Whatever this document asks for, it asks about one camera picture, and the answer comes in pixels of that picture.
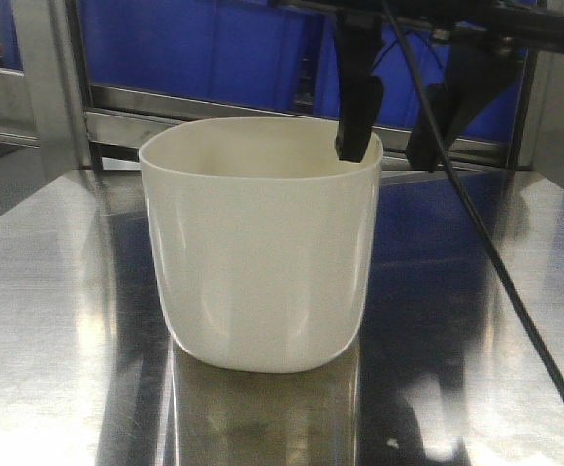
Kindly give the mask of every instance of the white cup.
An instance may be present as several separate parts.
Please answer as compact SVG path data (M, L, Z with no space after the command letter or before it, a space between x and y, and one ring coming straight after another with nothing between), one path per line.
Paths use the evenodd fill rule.
M229 369L297 372L355 337L382 145L338 160L337 123L219 118L140 149L163 315L183 350Z

